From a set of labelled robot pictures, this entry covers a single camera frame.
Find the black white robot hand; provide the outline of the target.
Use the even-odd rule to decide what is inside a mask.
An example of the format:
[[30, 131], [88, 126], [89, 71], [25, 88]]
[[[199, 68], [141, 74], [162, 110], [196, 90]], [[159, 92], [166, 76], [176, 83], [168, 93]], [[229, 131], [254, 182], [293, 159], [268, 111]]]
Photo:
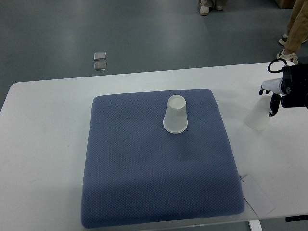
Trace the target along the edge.
[[281, 95], [283, 95], [282, 82], [283, 78], [277, 78], [263, 81], [260, 86], [259, 95], [262, 95], [264, 91], [266, 95], [268, 95], [270, 91], [273, 93], [269, 104], [270, 118], [274, 117], [279, 110]]

